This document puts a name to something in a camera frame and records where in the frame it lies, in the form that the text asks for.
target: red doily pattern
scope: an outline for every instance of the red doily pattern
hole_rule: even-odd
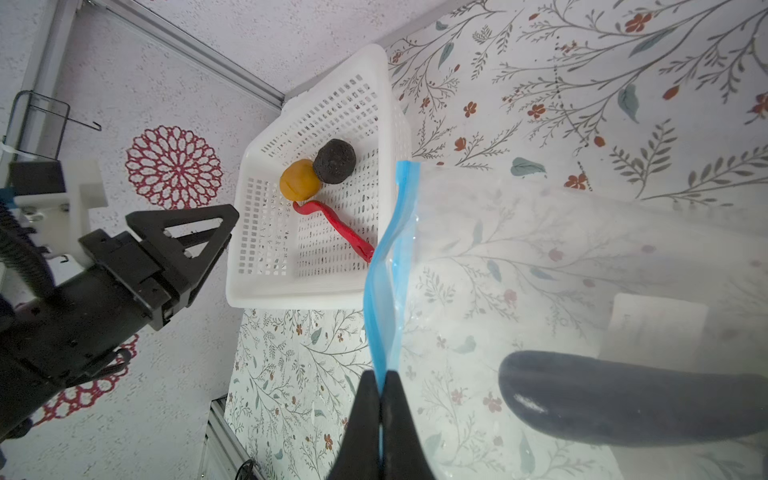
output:
[[[136,193],[166,210],[204,207],[221,187],[216,152],[189,130],[163,125],[145,130],[127,155]]]
[[[139,340],[139,335],[134,335],[131,341],[121,345],[121,348],[130,350],[132,357],[135,357],[137,353],[137,340]],[[118,380],[128,374],[129,368],[130,367],[126,367],[124,370],[114,375],[104,377],[95,382],[86,382],[82,385],[66,389],[64,392],[60,392],[35,412],[32,416],[32,419],[35,420],[35,425],[40,425],[41,423],[52,419],[63,419],[64,417],[77,412],[79,409],[86,409],[93,406],[99,397],[114,390]]]

